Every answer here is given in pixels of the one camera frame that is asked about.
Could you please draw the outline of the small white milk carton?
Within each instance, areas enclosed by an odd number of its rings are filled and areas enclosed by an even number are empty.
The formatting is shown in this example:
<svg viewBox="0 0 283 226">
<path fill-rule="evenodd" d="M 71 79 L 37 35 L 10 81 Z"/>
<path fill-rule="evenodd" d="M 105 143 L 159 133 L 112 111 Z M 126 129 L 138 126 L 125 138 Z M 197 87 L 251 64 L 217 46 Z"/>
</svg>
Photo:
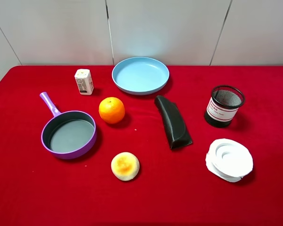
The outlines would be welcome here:
<svg viewBox="0 0 283 226">
<path fill-rule="evenodd" d="M 75 81 L 81 95 L 91 95 L 94 90 L 91 72 L 89 69 L 78 69 L 75 73 Z"/>
</svg>

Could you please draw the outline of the orange fruit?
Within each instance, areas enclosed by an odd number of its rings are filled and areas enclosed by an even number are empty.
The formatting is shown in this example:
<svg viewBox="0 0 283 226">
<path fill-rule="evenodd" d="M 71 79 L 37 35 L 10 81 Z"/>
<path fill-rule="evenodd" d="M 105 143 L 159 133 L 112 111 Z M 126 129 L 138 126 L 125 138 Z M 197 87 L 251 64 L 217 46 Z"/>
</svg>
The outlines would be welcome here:
<svg viewBox="0 0 283 226">
<path fill-rule="evenodd" d="M 125 116 L 125 106 L 116 97 L 107 97 L 99 104 L 100 117 L 108 124 L 116 124 Z"/>
</svg>

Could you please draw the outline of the light blue plate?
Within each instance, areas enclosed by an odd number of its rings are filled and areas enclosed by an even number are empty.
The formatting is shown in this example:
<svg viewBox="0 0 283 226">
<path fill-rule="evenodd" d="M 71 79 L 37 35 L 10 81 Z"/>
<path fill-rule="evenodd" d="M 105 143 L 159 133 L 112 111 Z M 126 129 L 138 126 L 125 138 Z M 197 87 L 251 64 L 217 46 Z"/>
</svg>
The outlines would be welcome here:
<svg viewBox="0 0 283 226">
<path fill-rule="evenodd" d="M 160 91 L 168 82 L 169 69 L 149 57 L 131 57 L 119 62 L 112 70 L 112 80 L 123 92 L 144 96 Z"/>
</svg>

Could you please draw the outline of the round toasted bun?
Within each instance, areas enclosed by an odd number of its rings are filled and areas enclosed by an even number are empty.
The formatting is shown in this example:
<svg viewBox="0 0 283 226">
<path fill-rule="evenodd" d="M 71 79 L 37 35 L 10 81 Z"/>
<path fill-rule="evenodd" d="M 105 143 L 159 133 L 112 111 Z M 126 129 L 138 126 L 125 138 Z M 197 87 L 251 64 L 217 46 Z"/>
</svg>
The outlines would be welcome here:
<svg viewBox="0 0 283 226">
<path fill-rule="evenodd" d="M 134 179 L 139 169 L 140 163 L 138 158 L 129 152 L 119 153 L 111 161 L 111 170 L 121 181 Z"/>
</svg>

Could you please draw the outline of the purple frying pan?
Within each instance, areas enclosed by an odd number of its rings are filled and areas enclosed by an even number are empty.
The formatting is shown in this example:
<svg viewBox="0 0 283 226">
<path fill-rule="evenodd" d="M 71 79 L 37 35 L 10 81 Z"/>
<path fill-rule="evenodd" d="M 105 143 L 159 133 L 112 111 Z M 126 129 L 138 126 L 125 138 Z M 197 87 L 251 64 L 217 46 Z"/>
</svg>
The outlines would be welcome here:
<svg viewBox="0 0 283 226">
<path fill-rule="evenodd" d="M 95 120 L 82 111 L 61 113 L 46 92 L 40 97 L 53 114 L 41 133 L 44 148 L 63 160 L 78 158 L 92 149 L 97 139 Z"/>
</svg>

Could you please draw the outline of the black mesh pen holder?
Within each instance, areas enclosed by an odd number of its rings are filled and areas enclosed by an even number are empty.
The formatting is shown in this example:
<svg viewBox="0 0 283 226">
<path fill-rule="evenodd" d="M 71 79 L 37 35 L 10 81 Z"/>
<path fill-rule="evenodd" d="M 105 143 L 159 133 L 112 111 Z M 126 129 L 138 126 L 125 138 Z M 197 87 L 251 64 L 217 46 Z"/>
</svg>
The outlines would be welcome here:
<svg viewBox="0 0 283 226">
<path fill-rule="evenodd" d="M 212 89 L 204 118 L 216 128 L 229 126 L 238 109 L 245 103 L 244 94 L 229 85 L 219 85 Z"/>
</svg>

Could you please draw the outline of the white round tape dispenser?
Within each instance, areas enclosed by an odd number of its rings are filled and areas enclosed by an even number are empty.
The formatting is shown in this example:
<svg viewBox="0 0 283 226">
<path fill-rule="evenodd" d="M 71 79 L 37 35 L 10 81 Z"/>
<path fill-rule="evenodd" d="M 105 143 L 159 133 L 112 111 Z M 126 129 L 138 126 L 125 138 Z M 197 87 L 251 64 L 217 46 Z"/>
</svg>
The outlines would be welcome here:
<svg viewBox="0 0 283 226">
<path fill-rule="evenodd" d="M 231 183 L 240 181 L 253 170 L 253 158 L 249 150 L 225 138 L 211 143 L 205 161 L 210 172 Z"/>
</svg>

